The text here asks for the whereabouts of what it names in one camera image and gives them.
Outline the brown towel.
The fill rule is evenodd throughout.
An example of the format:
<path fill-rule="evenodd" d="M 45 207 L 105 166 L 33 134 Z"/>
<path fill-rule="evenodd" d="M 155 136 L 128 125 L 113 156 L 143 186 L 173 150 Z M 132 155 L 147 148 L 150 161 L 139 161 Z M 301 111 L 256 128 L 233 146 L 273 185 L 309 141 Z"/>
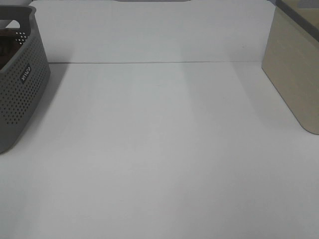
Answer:
<path fill-rule="evenodd" d="M 10 61 L 24 42 L 24 35 L 14 29 L 0 30 L 0 69 Z"/>

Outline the grey perforated plastic basket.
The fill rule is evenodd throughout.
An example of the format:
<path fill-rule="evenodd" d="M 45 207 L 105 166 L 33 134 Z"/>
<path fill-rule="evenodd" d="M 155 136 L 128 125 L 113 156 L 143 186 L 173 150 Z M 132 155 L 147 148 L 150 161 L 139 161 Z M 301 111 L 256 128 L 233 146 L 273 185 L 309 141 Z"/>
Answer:
<path fill-rule="evenodd" d="M 50 78 L 50 68 L 35 19 L 36 8 L 1 5 L 1 20 L 15 20 L 11 28 L 25 37 L 24 44 L 0 70 L 0 151 L 18 140 L 37 108 Z"/>

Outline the beige plastic bin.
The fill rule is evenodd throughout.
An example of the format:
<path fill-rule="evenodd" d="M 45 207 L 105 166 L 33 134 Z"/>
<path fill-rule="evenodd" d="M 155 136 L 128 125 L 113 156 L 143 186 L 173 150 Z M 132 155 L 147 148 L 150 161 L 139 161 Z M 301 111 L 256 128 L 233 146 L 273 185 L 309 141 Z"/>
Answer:
<path fill-rule="evenodd" d="M 301 127 L 319 133 L 319 2 L 278 0 L 262 69 Z"/>

